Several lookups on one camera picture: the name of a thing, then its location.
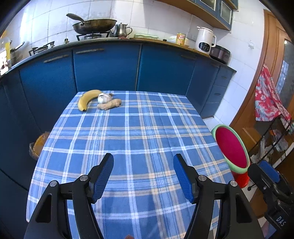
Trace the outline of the red bin with green rim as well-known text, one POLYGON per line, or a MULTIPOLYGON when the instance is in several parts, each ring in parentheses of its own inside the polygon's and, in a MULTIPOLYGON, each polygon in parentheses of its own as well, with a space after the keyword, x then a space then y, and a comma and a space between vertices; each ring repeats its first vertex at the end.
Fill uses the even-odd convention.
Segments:
POLYGON ((231 127, 219 124, 211 131, 232 172, 244 174, 250 166, 250 159, 245 144, 238 133, 231 127))

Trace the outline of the dark rice cooker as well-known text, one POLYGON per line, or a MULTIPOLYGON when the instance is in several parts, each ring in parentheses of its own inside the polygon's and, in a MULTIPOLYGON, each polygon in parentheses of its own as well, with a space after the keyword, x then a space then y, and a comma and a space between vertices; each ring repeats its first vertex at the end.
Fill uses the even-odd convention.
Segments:
POLYGON ((220 45, 216 45, 215 47, 211 48, 209 55, 211 58, 227 65, 230 59, 231 52, 220 45))

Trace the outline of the steel kettle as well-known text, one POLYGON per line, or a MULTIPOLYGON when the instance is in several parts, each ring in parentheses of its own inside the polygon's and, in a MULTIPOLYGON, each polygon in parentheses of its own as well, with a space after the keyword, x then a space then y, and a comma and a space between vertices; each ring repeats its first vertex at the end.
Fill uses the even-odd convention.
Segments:
POLYGON ((132 31, 133 29, 127 24, 120 23, 114 26, 114 30, 111 30, 111 33, 114 37, 125 39, 132 33, 132 31))

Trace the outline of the yellow tin can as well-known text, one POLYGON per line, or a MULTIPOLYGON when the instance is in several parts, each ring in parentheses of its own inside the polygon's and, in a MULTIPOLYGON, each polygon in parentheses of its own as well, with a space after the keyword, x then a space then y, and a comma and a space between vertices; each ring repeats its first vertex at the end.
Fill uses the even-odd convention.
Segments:
POLYGON ((176 44, 177 45, 181 45, 184 46, 185 45, 185 39, 186 39, 186 35, 183 33, 177 33, 176 36, 176 44))

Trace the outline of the yellow banana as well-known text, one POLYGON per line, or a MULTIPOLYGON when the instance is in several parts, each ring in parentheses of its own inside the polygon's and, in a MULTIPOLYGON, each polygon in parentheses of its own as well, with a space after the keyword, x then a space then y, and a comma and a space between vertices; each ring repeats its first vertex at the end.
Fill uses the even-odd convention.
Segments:
POLYGON ((91 90, 85 92, 78 100, 78 109, 82 112, 86 111, 88 108, 88 103, 91 100, 98 98, 101 93, 102 92, 100 90, 91 90))

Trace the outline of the wooden wall cabinet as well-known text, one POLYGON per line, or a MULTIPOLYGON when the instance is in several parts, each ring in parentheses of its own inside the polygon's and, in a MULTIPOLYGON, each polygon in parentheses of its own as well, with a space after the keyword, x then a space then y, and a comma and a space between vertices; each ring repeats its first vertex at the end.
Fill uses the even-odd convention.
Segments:
POLYGON ((238 10, 237 0, 159 0, 183 11, 186 11, 214 28, 230 31, 233 12, 238 10))

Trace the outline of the black wok pan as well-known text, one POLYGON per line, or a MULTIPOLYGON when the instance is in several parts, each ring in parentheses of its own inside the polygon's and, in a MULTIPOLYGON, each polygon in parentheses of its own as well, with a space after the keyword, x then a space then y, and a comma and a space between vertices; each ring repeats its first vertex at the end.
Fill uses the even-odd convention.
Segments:
POLYGON ((76 33, 81 35, 108 32, 117 23, 116 20, 109 18, 84 20, 80 16, 72 13, 68 13, 66 16, 72 20, 79 21, 73 24, 73 29, 76 33))

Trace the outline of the blue kitchen cabinets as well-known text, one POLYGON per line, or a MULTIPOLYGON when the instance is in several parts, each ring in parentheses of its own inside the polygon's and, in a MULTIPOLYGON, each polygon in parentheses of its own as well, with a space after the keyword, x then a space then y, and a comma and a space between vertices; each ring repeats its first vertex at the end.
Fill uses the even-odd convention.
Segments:
POLYGON ((212 116, 235 70, 164 43, 74 42, 27 58, 1 77, 1 238, 23 238, 36 161, 29 144, 50 131, 74 95, 92 89, 186 95, 212 116))

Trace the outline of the steel pot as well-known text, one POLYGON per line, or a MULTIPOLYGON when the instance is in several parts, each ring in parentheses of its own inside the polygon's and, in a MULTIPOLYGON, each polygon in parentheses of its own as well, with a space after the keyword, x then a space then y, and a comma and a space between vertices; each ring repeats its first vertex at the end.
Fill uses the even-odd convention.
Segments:
POLYGON ((17 45, 16 47, 10 49, 10 60, 11 60, 11 65, 12 65, 12 66, 15 65, 15 64, 17 63, 17 57, 18 57, 18 55, 19 55, 19 54, 17 53, 17 51, 18 51, 18 49, 19 49, 20 47, 22 47, 24 44, 25 44, 25 42, 23 41, 21 44, 19 44, 19 45, 17 45))

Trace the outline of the blue plaid tablecloth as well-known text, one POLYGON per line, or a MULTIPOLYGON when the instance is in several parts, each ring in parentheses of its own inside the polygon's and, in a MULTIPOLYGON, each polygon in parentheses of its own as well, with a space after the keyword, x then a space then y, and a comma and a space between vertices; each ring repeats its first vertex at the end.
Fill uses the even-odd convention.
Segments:
POLYGON ((232 173, 199 113, 184 96, 119 92, 122 104, 100 110, 97 101, 78 110, 77 93, 60 115, 31 179, 29 220, 50 181, 67 183, 89 173, 106 153, 114 167, 93 206, 105 238, 183 238, 194 211, 173 168, 181 154, 198 174, 228 183, 232 173))

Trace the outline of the red floral cloth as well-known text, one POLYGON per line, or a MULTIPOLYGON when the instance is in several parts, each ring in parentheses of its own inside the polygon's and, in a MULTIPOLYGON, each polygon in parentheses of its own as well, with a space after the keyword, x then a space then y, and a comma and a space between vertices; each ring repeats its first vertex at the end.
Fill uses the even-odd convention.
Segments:
POLYGON ((285 121, 291 121, 291 115, 283 106, 269 69, 264 64, 255 87, 255 120, 270 122, 281 115, 285 121))

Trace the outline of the garlic bulb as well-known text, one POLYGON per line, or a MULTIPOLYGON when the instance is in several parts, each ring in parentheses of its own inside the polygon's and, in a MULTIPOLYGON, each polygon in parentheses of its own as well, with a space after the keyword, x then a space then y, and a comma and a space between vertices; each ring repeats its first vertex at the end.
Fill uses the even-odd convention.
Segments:
POLYGON ((110 102, 113 99, 113 94, 112 93, 100 93, 98 96, 98 104, 106 104, 110 102))

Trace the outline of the wooden door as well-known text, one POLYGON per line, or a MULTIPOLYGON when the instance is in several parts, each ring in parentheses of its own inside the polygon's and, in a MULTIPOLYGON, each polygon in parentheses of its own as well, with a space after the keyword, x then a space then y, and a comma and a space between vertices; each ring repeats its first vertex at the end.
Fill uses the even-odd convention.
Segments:
POLYGON ((264 18, 257 70, 230 125, 251 163, 268 162, 293 185, 293 40, 270 11, 264 18))

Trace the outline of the white electric kettle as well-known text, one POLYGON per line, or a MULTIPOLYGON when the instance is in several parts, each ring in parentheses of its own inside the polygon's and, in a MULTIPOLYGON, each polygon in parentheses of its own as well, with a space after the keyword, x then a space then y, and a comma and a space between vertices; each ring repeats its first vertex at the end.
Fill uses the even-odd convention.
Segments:
POLYGON ((216 46, 216 36, 213 31, 205 27, 197 27, 198 35, 195 42, 195 49, 206 55, 210 54, 212 48, 216 46))

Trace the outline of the gas stove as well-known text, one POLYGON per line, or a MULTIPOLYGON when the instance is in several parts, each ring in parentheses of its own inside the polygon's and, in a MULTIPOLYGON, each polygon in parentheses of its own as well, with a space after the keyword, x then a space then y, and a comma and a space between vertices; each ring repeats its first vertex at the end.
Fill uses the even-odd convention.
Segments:
POLYGON ((109 37, 110 33, 111 33, 110 31, 107 31, 107 32, 101 32, 101 33, 79 34, 76 36, 76 38, 78 41, 107 38, 107 37, 109 37))

